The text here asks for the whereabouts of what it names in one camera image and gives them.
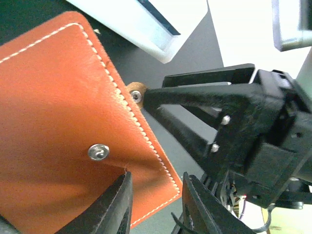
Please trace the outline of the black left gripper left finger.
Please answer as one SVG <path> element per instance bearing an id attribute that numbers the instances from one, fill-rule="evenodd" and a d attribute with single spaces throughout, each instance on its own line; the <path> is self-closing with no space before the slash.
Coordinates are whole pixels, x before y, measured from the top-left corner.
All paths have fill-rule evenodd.
<path id="1" fill-rule="evenodd" d="M 130 172 L 114 183 L 58 234 L 128 234 L 132 217 L 133 180 Z"/>

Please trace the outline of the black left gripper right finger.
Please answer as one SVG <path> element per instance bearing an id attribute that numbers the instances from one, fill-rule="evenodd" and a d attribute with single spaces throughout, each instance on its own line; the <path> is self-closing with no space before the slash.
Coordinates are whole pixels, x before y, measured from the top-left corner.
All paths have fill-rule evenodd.
<path id="1" fill-rule="evenodd" d="M 200 180 L 187 172 L 182 186 L 183 228 L 190 234 L 252 234 Z"/>

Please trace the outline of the brown leather card holder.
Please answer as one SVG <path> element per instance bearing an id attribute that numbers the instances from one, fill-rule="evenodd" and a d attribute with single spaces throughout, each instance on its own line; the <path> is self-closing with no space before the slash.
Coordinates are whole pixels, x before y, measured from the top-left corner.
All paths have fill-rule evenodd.
<path id="1" fill-rule="evenodd" d="M 131 227 L 182 183 L 87 19 L 65 12 L 0 48 L 0 214 L 53 234 L 129 171 Z"/>

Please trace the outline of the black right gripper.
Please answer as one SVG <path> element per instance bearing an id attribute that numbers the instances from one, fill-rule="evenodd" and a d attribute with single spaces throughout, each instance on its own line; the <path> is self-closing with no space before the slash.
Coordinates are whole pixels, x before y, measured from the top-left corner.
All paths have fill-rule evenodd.
<path id="1" fill-rule="evenodd" d="M 289 74 L 258 70 L 252 84 L 233 84 L 221 99 L 230 117 L 210 152 L 212 183 L 233 182 L 238 195 L 266 208 L 311 204 L 312 104 Z"/>

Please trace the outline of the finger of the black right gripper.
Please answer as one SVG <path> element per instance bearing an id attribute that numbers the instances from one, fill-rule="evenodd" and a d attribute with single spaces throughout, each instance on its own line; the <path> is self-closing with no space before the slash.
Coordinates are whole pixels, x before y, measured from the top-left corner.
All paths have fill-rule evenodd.
<path id="1" fill-rule="evenodd" d="M 162 88 L 218 82 L 248 83 L 254 70 L 254 64 L 246 63 L 200 72 L 169 75 L 164 78 Z"/>
<path id="2" fill-rule="evenodd" d="M 203 123 L 217 130 L 212 144 L 171 114 L 165 105 L 179 105 Z M 194 161 L 205 171 L 224 167 L 242 167 L 256 137 L 258 85 L 167 87 L 147 90 L 143 108 L 171 133 Z"/>

